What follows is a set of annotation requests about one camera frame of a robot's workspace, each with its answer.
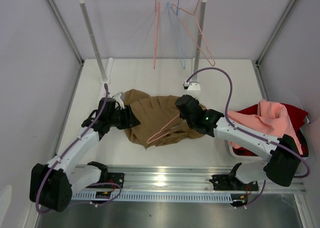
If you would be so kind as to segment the tan brown skirt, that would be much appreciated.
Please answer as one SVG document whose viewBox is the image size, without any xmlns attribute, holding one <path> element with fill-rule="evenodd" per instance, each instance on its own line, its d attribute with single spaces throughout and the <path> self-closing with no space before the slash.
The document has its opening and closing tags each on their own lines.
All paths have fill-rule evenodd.
<svg viewBox="0 0 320 228">
<path fill-rule="evenodd" d="M 124 103 L 130 105 L 140 125 L 125 129 L 130 142 L 142 145 L 147 149 L 147 140 L 158 132 L 165 124 L 180 114 L 175 101 L 177 96 L 150 96 L 149 94 L 131 89 L 124 93 Z"/>
</svg>

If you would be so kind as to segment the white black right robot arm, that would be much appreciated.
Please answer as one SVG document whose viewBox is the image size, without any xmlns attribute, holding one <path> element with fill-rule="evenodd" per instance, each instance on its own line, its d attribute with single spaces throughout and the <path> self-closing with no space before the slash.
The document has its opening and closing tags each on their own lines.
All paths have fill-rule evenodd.
<svg viewBox="0 0 320 228">
<path fill-rule="evenodd" d="M 231 121 L 219 111 L 204 110 L 198 100 L 190 95 L 179 97 L 175 105 L 189 128 L 200 134 L 234 142 L 261 158 L 261 161 L 248 164 L 237 163 L 227 175 L 231 188 L 238 190 L 253 181 L 266 179 L 283 187 L 291 185 L 301 162 L 291 136 L 285 134 L 277 138 L 254 131 Z"/>
</svg>

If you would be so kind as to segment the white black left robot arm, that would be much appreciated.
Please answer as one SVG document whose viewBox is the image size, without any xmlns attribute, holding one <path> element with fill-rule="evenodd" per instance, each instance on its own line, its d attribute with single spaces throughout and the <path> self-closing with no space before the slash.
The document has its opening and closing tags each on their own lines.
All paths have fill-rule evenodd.
<svg viewBox="0 0 320 228">
<path fill-rule="evenodd" d="M 105 187 L 109 181 L 107 165 L 91 161 L 74 172 L 84 155 L 98 144 L 112 127 L 118 130 L 140 125 L 130 105 L 121 105 L 114 98 L 101 98 L 81 124 L 75 140 L 46 164 L 36 164 L 31 170 L 29 199 L 37 207 L 45 206 L 61 212 L 69 205 L 72 195 L 89 186 Z"/>
</svg>

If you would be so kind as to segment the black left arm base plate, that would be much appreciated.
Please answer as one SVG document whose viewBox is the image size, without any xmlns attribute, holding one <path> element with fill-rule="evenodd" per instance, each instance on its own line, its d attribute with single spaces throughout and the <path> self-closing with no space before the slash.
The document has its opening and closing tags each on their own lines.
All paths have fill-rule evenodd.
<svg viewBox="0 0 320 228">
<path fill-rule="evenodd" d="M 108 174 L 107 180 L 99 181 L 98 184 L 88 186 L 88 188 L 106 188 L 106 189 L 118 189 L 124 186 L 125 174 L 119 172 L 111 172 Z"/>
</svg>

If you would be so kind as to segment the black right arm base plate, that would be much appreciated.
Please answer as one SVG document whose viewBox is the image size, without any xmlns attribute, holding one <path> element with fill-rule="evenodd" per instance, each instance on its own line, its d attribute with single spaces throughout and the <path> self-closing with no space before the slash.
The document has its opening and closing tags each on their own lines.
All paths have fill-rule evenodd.
<svg viewBox="0 0 320 228">
<path fill-rule="evenodd" d="M 235 177 L 228 174 L 214 174 L 209 182 L 216 191 L 258 191 L 259 186 L 256 181 L 244 184 Z"/>
</svg>

